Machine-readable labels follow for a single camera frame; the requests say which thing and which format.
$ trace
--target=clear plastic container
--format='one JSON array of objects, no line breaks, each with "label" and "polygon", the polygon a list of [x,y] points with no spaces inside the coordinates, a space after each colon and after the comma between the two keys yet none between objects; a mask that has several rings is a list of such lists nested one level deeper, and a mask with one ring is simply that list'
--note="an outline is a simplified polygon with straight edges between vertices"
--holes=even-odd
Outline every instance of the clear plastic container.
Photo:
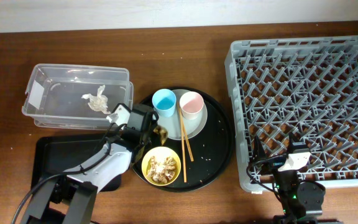
[{"label": "clear plastic container", "polygon": [[108,98],[108,110],[118,103],[132,108],[133,84],[125,68],[86,65],[38,64],[34,67],[22,107],[26,116],[40,127],[106,129],[107,114],[91,110],[82,95],[96,96],[101,85]]}]

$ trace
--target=white wall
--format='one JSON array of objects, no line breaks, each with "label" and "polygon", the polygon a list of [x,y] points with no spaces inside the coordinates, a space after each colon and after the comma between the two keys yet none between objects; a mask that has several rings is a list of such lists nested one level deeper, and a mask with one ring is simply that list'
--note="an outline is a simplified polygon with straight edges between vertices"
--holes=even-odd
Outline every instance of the white wall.
[{"label": "white wall", "polygon": [[356,0],[0,0],[0,32],[353,20]]}]

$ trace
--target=white label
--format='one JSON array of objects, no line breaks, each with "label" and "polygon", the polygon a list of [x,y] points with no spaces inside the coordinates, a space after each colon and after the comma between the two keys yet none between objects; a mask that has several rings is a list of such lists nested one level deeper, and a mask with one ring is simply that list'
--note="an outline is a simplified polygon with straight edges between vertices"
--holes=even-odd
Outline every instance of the white label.
[{"label": "white label", "polygon": [[29,103],[35,106],[37,110],[40,109],[43,93],[44,93],[44,88],[42,87],[42,85],[34,81],[29,96]]},{"label": "white label", "polygon": [[108,119],[110,123],[116,123],[120,126],[128,123],[129,115],[131,115],[131,112],[126,110],[122,105],[119,105],[117,109],[112,112],[112,114],[106,117],[106,119]]},{"label": "white label", "polygon": [[310,155],[310,152],[291,153],[288,155],[288,159],[285,161],[284,165],[278,168],[278,171],[282,172],[286,170],[301,169],[307,165]]}]

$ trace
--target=wooden table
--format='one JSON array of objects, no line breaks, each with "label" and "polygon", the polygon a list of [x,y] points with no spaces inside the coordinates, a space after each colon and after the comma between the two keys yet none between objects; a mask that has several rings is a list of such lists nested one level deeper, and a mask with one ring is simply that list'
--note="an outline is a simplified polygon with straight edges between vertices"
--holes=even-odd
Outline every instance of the wooden table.
[{"label": "wooden table", "polygon": [[[21,113],[34,65],[127,68],[135,102],[162,87],[188,86],[217,99],[232,117],[223,64],[232,41],[335,35],[358,35],[358,22],[0,34],[0,223],[11,220],[29,190],[37,140],[91,132],[38,128]],[[65,205],[52,207],[67,209]],[[358,188],[327,190],[323,213],[322,218],[358,223]],[[282,209],[273,194],[252,195],[240,188],[234,154],[216,181],[183,194],[153,188],[128,171],[119,190],[98,195],[93,220],[253,223],[278,214]]]}]

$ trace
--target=black cable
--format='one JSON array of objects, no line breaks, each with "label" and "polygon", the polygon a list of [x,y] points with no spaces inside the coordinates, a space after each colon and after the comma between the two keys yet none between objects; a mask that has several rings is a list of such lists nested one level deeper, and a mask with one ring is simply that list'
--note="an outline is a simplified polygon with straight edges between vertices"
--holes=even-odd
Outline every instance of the black cable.
[{"label": "black cable", "polygon": [[[120,126],[118,126],[115,130],[114,130],[114,133],[115,132],[118,132],[122,127],[124,127],[126,124],[121,124]],[[102,158],[100,158],[98,161],[96,161],[94,164],[90,165],[89,167],[87,168],[82,168],[78,171],[70,171],[70,172],[62,172],[62,173],[59,173],[59,174],[55,174],[55,175],[52,175],[50,177],[47,177],[45,178],[44,180],[41,180],[40,182],[38,182],[23,198],[22,202],[19,204],[19,207],[17,208],[14,216],[13,216],[13,219],[12,219],[12,222],[11,224],[15,224],[16,220],[17,220],[17,217],[19,216],[20,214],[20,211],[22,210],[23,206],[25,205],[25,202],[31,197],[32,194],[35,194],[39,188],[41,188],[41,186],[43,186],[43,184],[45,184],[46,182],[54,179],[54,178],[58,178],[58,177],[63,177],[63,176],[66,176],[66,175],[75,175],[75,174],[83,174],[84,172],[94,168],[95,166],[97,166],[101,161],[103,161],[106,157],[108,157],[108,155],[110,154],[111,152],[111,144],[112,144],[112,141],[107,138],[107,134],[108,132],[110,131],[111,127],[113,126],[113,123],[110,124],[109,128],[107,129],[106,133],[104,134],[103,138],[98,142],[98,144],[95,146],[95,148],[97,148],[100,143],[102,143],[103,140],[107,141],[109,144],[108,144],[108,150],[106,151],[106,153],[104,154],[104,156]]]},{"label": "black cable", "polygon": [[268,157],[266,159],[262,159],[261,161],[251,162],[251,164],[256,166],[256,165],[259,165],[259,164],[263,164],[265,162],[271,162],[271,161],[275,160],[278,157],[287,158],[287,155],[284,154],[284,155],[271,156],[271,157]]},{"label": "black cable", "polygon": [[249,173],[250,168],[253,167],[253,166],[255,166],[255,164],[253,164],[253,163],[248,164],[248,167],[247,167],[247,169],[246,169],[246,172],[247,172],[248,177],[249,177],[251,180],[253,180],[254,182],[256,182],[258,185],[260,185],[261,187],[263,187],[264,189],[266,189],[266,190],[268,190],[268,191],[270,191],[270,192],[273,192],[273,193],[274,193],[274,196],[276,196],[277,200],[278,200],[279,202],[281,202],[280,196],[279,196],[278,192],[276,192],[274,189],[271,189],[270,187],[267,187],[267,186],[264,185],[263,183],[259,182],[258,180],[256,180],[256,179]]}]

